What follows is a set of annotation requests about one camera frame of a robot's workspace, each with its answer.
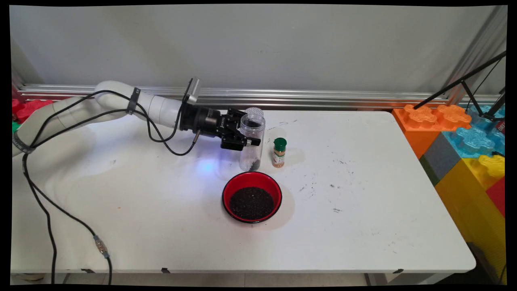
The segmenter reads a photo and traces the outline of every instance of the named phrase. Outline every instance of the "yellow foam block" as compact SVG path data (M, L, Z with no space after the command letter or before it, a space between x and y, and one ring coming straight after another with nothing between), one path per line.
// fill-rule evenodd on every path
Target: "yellow foam block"
M504 160L487 158L461 159L435 189L465 241L483 250L499 276L506 264L505 218L485 190L501 174L501 162L504 175Z
M505 175L505 158L500 155L466 158L465 163L485 190L492 187Z

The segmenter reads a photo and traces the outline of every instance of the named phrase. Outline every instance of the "black cable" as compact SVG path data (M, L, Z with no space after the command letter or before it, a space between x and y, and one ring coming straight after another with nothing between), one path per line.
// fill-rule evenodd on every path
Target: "black cable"
M484 81L488 78L488 76L490 75L490 73L495 69L495 67L497 66L497 64L499 64L499 62L501 61L502 59L500 59L499 61L497 61L497 63L495 63L495 65L490 69L490 71L488 72L488 74L485 76L485 78L483 79L483 81L481 81L481 83L479 83L478 87L474 90L474 93L472 93L472 96L474 96L476 94L476 92L478 91L479 87L481 87L481 85L483 85ZM470 105L470 98L468 99L468 103L467 103L467 107L465 108L465 113L467 113L467 110L468 110L468 106Z
M23 161L23 174L24 174L25 178L27 179L27 182L29 182L31 179L29 178L29 173L27 171L27 163L26 163L27 162L27 156L28 156L28 154L24 154L23 158L22 158L22 161ZM51 278L50 278L50 283L54 284L55 283L55 279L56 279L57 247L56 247L56 242L54 241L54 236L52 235L52 227L51 227L51 224L50 224L50 214L47 211L47 209L45 208L45 206L43 206L43 203L41 203L41 201L39 200L39 197L36 194L36 191L34 191L33 184L30 183L30 182L29 182L29 187L31 188L31 191L32 191L32 193L34 195L34 198L36 198L36 201L38 202L39 207L43 210L43 212L45 212L45 215L47 216L47 228L49 230L49 237L50 237L50 242L52 243L52 251L53 251L53 254L52 254L52 274L51 274Z
M501 271L501 276L499 276L499 282L497 283L497 285L501 285L501 283L503 282L503 275L505 274L505 271L506 271L506 264L503 267L503 270Z
M110 270L110 275L108 277L108 285L111 285L111 272L112 272L112 267L111 267L111 259L110 257L107 257L106 260L108 260L108 267L109 267L109 270Z
M111 90L101 90L101 91L97 91L97 92L93 92L92 94L88 94L86 95L85 97L81 98L80 100L74 102L73 104L71 104L70 106L67 106L65 107L64 109L50 115L42 124L42 126L40 127L38 133L36 134L36 137L34 138L33 142L31 143L31 148L37 148L38 146L44 144L45 142L53 139L54 137L62 134L62 133L65 133L77 126L80 126L84 123L87 123L91 120L94 120L96 118L99 118L101 116L104 116L104 115L107 115L107 114L111 114L111 113L116 113L116 112L122 112L122 111L126 111L125 109L116 109L116 110L111 110L111 111L107 111L107 112L104 112L104 113L101 113L97 116L94 116L92 118L89 118L89 119L86 119L86 120L83 120L81 122L78 122L77 124L69 127L69 128L65 128L64 130L60 130L59 132L51 135L50 137L47 137L46 139L42 140L41 142L36 143L36 140L39 138L39 136L41 135L41 133L43 132L44 128L46 127L46 125L48 124L49 120L55 116L57 116L58 114L64 112L65 110L68 110L70 108L72 108L73 106L83 102L84 100L87 100L88 98L96 95L96 94L99 94L99 93L112 93L112 94L115 94L117 96L120 96L126 100L130 100L127 96L124 96L118 92L114 92L114 91L111 91ZM179 108L179 111L178 111L178 114L176 116L176 123L174 125L174 130L172 132L172 134L167 137L166 139L164 139L160 133L160 130L158 130L156 124L151 120L151 118L147 115L147 112L145 111L145 109L142 107L142 105L140 105L139 103L136 103L136 105L138 107L140 107L140 109L142 109L143 113L142 112L139 112L137 110L135 110L134 112L142 115L146 121L147 121L147 131L148 131L148 134L149 134L149 138L152 140L152 141L155 141L155 142L162 142L165 147L173 154L175 155L178 155L178 156L183 156L183 155L186 155L188 154L192 148L194 147L195 145L195 141L196 139L194 139L194 141L192 142L192 145L190 146L190 148L185 152L185 153L182 153L182 154L178 154L176 152L174 152L170 147L169 145L166 143L168 140L170 140L176 133L176 130L177 130L177 126L178 126L178 122L179 122L179 117L180 117L180 114L181 114L181 109L183 107L183 105L185 104L186 102L186 97L187 97L187 94L185 93L185 95L183 96L183 99L181 101L181 106ZM150 131L150 124L153 125L154 129L156 130L158 136L160 137L161 140L158 140L158 139L154 139L151 135L151 131ZM43 204L41 203L39 197L37 196L36 194L36 191L35 189L48 201L50 202L53 206L55 206L58 210L60 210L61 212L63 212L64 214L66 214L67 216L69 216L70 218L74 219L75 221L79 222L80 224L82 224L84 227L86 227L90 233L95 236L95 232L92 230L92 228L90 226L88 226L85 222L83 222L82 220L78 219L77 217L73 216L72 214L68 213L66 210L64 210L63 208L61 208L59 205L57 205L56 203L54 203L47 195L45 195L45 193L43 193L42 190L40 190L38 188L38 186L30 179L29 175L28 175L28 171L27 171L27 156L28 154L25 154L23 156L23 159L22 159L22 162L23 162L23 169L24 169L24 174L25 174L25 177L27 179L27 182L34 194L34 197L36 198L38 204L40 205L40 207L42 208L42 210L45 212L46 216L47 216L47 226L48 226L48 230L49 230L49 237L50 237L50 240L52 242L52 249L53 249L53 257L52 257L52 279L51 279L51 282L52 284L55 283L55 265L56 265L56 258L57 258L57 247L55 245L55 241L54 241L54 236L52 235L52 229L51 229L51 224L50 224L50 214L48 213L48 211L46 210L46 208L43 206ZM108 261L108 267L109 267L109 279L108 279L108 285L111 285L111 281L112 281L112 264L111 264L111 259L109 257L106 258L106 260Z

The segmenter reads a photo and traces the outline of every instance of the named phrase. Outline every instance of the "robotic arm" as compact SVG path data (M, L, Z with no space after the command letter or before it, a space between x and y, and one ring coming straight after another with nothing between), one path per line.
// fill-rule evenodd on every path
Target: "robotic arm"
M104 81L95 87L95 91L101 90L111 90L129 97L133 94L135 87L116 81ZM242 151L245 146L260 145L260 139L246 137L238 130L240 128L240 118L246 114L245 112L229 108L227 114L221 115L219 110L194 105L199 90L199 79L194 78L189 83L183 101L140 92L138 103L145 109L147 115L154 123L167 127L174 127L176 125L176 117L179 113L179 130L191 129L195 134L199 133L210 137L218 136L221 138L221 148L223 149ZM18 129L18 140L25 145L30 145L43 122L49 116L80 99L81 97L71 97L36 110ZM126 109L128 104L128 100L112 93L97 94L95 98L85 100L50 119L38 137L37 142L103 112ZM125 112L114 112L83 125L114 120L124 115L126 115ZM146 120L144 116L139 114L136 116ZM12 156L20 153L22 153L22 150L13 139Z

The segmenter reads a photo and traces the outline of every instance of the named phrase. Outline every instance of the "black seeds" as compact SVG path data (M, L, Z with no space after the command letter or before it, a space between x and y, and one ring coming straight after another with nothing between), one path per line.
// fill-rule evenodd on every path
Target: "black seeds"
M258 187L242 188L230 198L230 210L242 219L261 219L273 211L273 198Z
M257 171L260 168L260 160L256 159L253 164L251 164L251 167L249 169L250 172Z

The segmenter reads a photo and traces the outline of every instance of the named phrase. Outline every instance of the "black strap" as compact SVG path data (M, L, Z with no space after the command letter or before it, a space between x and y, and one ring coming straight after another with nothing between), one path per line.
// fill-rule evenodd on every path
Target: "black strap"
M34 148L29 147L26 145L19 137L18 137L18 131L16 130L14 133L12 133L12 144L14 144L15 147L17 147L20 151L30 154L34 152Z
M129 115L133 114L133 111L136 109L136 103L138 102L138 97L140 96L140 88L134 88L133 94L131 94L131 99L129 100L128 109L126 113Z

